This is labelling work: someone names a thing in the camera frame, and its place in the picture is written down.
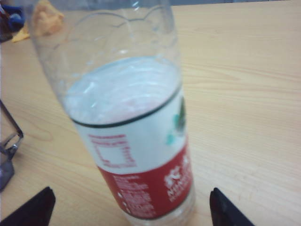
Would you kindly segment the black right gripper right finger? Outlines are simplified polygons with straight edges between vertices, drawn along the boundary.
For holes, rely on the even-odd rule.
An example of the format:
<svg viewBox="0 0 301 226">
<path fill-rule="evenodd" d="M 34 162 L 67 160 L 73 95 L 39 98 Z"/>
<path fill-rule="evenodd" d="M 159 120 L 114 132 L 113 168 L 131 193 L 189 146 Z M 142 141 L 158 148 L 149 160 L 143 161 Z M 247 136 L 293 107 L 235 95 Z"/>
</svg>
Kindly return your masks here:
<svg viewBox="0 0 301 226">
<path fill-rule="evenodd" d="M 210 192 L 213 226 L 254 226 L 254 224 L 218 189 Z"/>
</svg>

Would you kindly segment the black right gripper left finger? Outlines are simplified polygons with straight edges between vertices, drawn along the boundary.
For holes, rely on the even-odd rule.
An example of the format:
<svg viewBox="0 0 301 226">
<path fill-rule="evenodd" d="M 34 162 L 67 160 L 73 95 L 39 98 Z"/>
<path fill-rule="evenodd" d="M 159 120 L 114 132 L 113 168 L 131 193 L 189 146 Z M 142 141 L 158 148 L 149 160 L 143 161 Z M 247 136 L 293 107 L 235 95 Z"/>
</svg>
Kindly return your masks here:
<svg viewBox="0 0 301 226">
<path fill-rule="evenodd" d="M 1 226 L 48 226 L 56 202 L 48 186 L 0 222 Z"/>
</svg>

